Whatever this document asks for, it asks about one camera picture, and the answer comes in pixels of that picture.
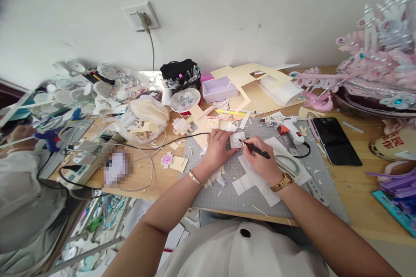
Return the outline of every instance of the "wall outlet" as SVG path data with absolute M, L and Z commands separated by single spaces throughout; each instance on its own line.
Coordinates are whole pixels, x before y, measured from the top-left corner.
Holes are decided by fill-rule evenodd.
M 140 20 L 140 13 L 146 13 L 146 15 L 150 18 L 151 24 L 149 29 L 156 29 L 160 28 L 159 21 L 157 20 L 156 14 L 150 5 L 150 2 L 146 2 L 144 4 L 138 4 L 135 6 L 128 6 L 125 8 L 121 8 L 124 14 L 126 15 L 127 19 L 129 20 L 130 24 L 134 28 L 134 30 L 140 32 L 144 31 L 142 27 L 142 22 Z

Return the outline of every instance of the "wooden table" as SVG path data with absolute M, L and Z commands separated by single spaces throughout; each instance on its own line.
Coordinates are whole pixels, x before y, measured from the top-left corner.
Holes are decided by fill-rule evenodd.
M 335 66 L 327 68 L 321 68 L 323 72 L 331 72 L 335 70 Z M 297 115 L 299 112 L 299 105 L 287 107 L 280 111 L 284 115 Z M 210 104 L 206 104 L 202 100 L 202 108 L 206 109 Z M 166 128 L 167 137 L 166 142 L 170 142 L 178 136 L 172 132 L 172 121 L 178 118 L 177 113 L 171 113 L 170 123 Z M 374 156 L 368 148 L 368 144 L 381 137 L 383 133 L 384 124 L 380 121 L 379 117 L 371 118 L 357 118 L 343 115 L 342 112 L 333 110 L 327 114 L 328 117 L 337 118 L 342 128 L 344 129 L 347 137 L 350 139 L 355 151 L 363 162 L 362 167 L 343 167 L 333 166 L 325 162 L 329 168 L 332 178 L 335 181 L 335 185 L 338 192 L 341 195 L 342 201 L 348 211 L 348 214 L 352 220 L 352 228 L 364 238 L 382 240 L 386 242 L 392 242 L 403 245 L 416 246 L 416 239 L 414 239 L 403 227 L 379 204 L 375 198 L 371 195 L 372 191 L 378 189 L 377 180 L 373 176 L 364 174 L 365 171 L 371 172 L 383 172 L 384 167 L 390 163 Z M 342 124 L 342 121 L 346 121 L 355 127 L 364 131 L 364 134 L 354 131 L 353 129 Z M 95 129 L 89 129 L 88 133 L 91 135 L 95 133 Z M 164 134 L 160 135 L 157 140 L 157 145 L 162 144 Z M 131 152 L 131 160 L 140 159 L 143 154 L 134 148 L 126 147 L 126 150 Z M 185 149 L 185 143 L 182 143 L 180 147 L 175 151 L 171 147 L 166 146 L 164 149 L 153 157 L 154 173 L 152 184 L 142 191 L 137 192 L 125 192 L 116 187 L 103 188 L 104 192 L 125 195 L 146 200 L 158 199 L 169 187 L 171 187 L 179 177 L 179 172 L 173 169 L 163 169 L 160 165 L 162 156 L 168 151 L 171 151 L 174 155 L 182 156 Z M 151 163 L 150 161 L 141 160 L 132 164 L 132 174 L 121 183 L 121 188 L 138 189 L 146 186 L 150 181 L 151 176 Z M 100 168 L 89 180 L 88 186 L 102 187 L 103 186 L 103 169 Z M 259 214 L 251 213 L 239 213 L 232 211 L 220 211 L 210 210 L 218 213 L 225 213 L 235 216 L 241 216 L 252 219 L 259 219 L 263 221 L 276 222 L 281 224 L 289 224 L 287 218 L 280 217 L 266 217 Z M 292 225 L 297 225 L 296 220 L 290 219 Z

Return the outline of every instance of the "plastic bag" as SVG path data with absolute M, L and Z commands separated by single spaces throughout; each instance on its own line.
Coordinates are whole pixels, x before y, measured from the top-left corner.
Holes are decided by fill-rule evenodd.
M 156 139 L 169 123 L 169 111 L 153 98 L 132 100 L 115 130 L 130 142 L 146 144 Z

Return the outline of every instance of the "hand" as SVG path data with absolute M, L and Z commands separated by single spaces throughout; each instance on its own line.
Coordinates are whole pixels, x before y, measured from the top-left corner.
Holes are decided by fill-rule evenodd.
M 219 169 L 238 148 L 225 151 L 225 144 L 234 132 L 214 129 L 208 134 L 208 148 L 204 159 L 192 169 L 192 173 L 200 182 L 205 182 L 217 169 Z
M 15 141 L 19 141 L 21 139 L 28 138 L 30 136 L 33 136 L 37 131 L 32 128 L 31 126 L 17 126 L 13 132 L 10 133 L 9 137 L 7 138 L 8 143 L 13 143 Z M 22 150 L 33 150 L 33 148 L 36 145 L 36 139 L 29 139 L 20 143 L 16 143 L 10 146 L 10 150 L 13 148 L 19 148 L 19 150 L 16 151 L 22 151 Z
M 248 140 L 244 141 L 245 143 L 253 144 L 262 151 L 266 151 L 270 155 L 270 159 L 266 159 L 258 153 L 254 153 L 251 149 L 244 144 L 243 146 L 243 155 L 247 158 L 251 166 L 256 170 L 256 172 L 269 183 L 270 187 L 275 186 L 283 179 L 283 172 L 277 166 L 276 160 L 274 159 L 273 148 L 262 141 L 258 136 L 254 136 Z

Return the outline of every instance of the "gold watch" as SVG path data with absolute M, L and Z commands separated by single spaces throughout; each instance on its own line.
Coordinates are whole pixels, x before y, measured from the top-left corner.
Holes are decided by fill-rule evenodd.
M 283 180 L 277 183 L 275 186 L 271 187 L 270 189 L 275 193 L 284 188 L 287 184 L 292 183 L 293 179 L 290 175 L 283 172 Z

